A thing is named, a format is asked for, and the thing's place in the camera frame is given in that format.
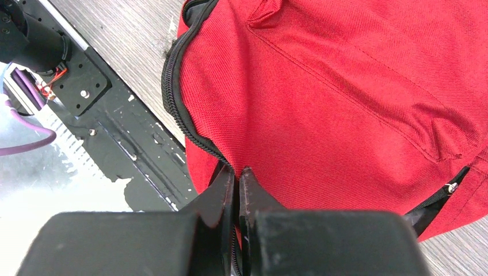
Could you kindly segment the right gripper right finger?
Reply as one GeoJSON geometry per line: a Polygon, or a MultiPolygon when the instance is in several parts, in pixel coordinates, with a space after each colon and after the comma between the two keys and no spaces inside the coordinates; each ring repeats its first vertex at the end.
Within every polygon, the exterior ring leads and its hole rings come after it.
{"type": "Polygon", "coordinates": [[[409,225],[389,212],[290,210],[250,168],[239,179],[243,275],[429,275],[409,225]]]}

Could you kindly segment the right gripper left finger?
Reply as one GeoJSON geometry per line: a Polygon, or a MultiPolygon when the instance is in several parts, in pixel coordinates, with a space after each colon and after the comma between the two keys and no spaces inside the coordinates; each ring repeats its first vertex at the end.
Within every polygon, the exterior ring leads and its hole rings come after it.
{"type": "Polygon", "coordinates": [[[64,212],[32,242],[18,275],[230,275],[235,175],[177,212],[64,212]]]}

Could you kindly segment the red backpack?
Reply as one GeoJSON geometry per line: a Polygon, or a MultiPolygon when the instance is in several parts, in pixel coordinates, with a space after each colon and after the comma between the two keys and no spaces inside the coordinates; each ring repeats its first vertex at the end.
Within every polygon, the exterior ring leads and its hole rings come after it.
{"type": "Polygon", "coordinates": [[[487,215],[486,1],[186,1],[162,74],[198,193],[250,167],[290,209],[487,215]]]}

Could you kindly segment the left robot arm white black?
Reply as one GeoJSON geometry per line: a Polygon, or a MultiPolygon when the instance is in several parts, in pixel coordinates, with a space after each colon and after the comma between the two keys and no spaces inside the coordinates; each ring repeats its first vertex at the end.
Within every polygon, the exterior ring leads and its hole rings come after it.
{"type": "Polygon", "coordinates": [[[53,75],[70,55],[69,39],[24,12],[18,1],[1,1],[1,62],[53,75]]]}

